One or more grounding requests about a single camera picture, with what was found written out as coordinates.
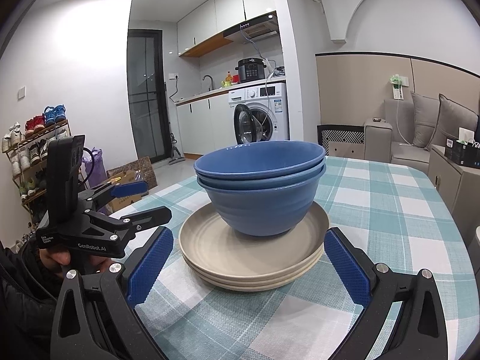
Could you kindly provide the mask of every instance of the red shoe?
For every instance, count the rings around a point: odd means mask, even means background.
[[[25,138],[28,138],[33,135],[35,132],[35,122],[33,119],[27,120],[25,123]]]
[[[45,117],[44,115],[38,115],[33,118],[34,121],[34,132],[39,132],[45,128]]]

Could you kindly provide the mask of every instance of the hand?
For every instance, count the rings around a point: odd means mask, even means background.
[[[70,264],[70,252],[62,245],[51,247],[50,249],[39,249],[40,260],[42,264],[58,277],[63,278],[62,266]],[[88,256],[90,264],[97,269],[97,271],[104,272],[113,263],[112,259],[100,256]]]

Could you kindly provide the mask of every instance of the beige plate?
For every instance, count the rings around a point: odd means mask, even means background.
[[[188,264],[188,266],[195,271],[195,273],[198,273],[202,277],[205,277],[207,280],[208,279],[213,280],[216,283],[219,283],[219,285],[220,284],[226,284],[228,286],[237,286],[237,287],[260,287],[260,286],[268,286],[270,284],[276,284],[280,281],[284,281],[284,280],[288,280],[288,279],[293,278],[293,277],[297,277],[297,275],[300,274],[300,273],[305,273],[305,271],[306,271],[305,267],[308,266],[310,268],[310,266],[315,265],[315,263],[318,262],[318,260],[320,260],[322,255],[323,255],[323,246],[318,251],[318,253],[315,253],[312,256],[310,256],[310,258],[308,259],[308,262],[306,262],[305,265],[303,265],[301,268],[299,268],[299,269],[297,269],[297,270],[295,270],[295,271],[293,271],[289,274],[286,274],[284,276],[279,276],[279,277],[274,278],[274,279],[258,280],[258,281],[255,281],[255,280],[253,280],[253,281],[228,280],[228,279],[223,279],[221,277],[216,277],[216,276],[213,276],[213,275],[205,272],[204,270],[200,269],[195,264],[192,264],[191,261],[188,261],[185,258],[185,256],[183,256],[183,259]]]
[[[211,203],[183,223],[178,244],[186,260],[214,277],[234,281],[263,281],[305,267],[323,247],[330,227],[328,215],[313,202],[292,230],[272,237],[252,237],[233,230]]]
[[[252,286],[252,287],[246,287],[246,286],[231,286],[225,283],[220,283],[216,280],[212,280],[207,278],[206,276],[203,276],[200,272],[198,272],[194,266],[190,265],[187,261],[187,265],[195,272],[196,275],[198,275],[199,278],[202,280],[205,280],[206,282],[213,284],[217,287],[225,288],[227,290],[232,290],[232,291],[240,291],[240,292],[256,292],[256,291],[268,291],[268,290],[273,290],[274,288],[279,288],[282,287],[288,283],[291,283],[292,281],[298,279],[300,276],[303,276],[305,273],[307,273],[320,259],[320,256],[318,259],[313,261],[309,266],[298,272],[296,275],[289,277],[288,279],[281,279],[280,281],[277,281],[276,283],[268,284],[265,286]]]

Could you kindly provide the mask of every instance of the sofa armrest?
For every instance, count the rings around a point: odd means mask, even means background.
[[[365,159],[390,163],[392,147],[392,125],[384,119],[374,122],[368,119],[364,126],[365,131]]]

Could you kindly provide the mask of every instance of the purple bag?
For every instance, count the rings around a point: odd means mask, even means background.
[[[93,148],[92,153],[95,159],[95,164],[93,172],[88,179],[88,183],[90,184],[91,188],[96,187],[107,179],[107,173],[105,172],[105,167],[103,166],[102,149]],[[85,172],[88,175],[92,169],[92,157],[90,156],[90,153],[86,151],[83,152],[82,162],[85,164]]]

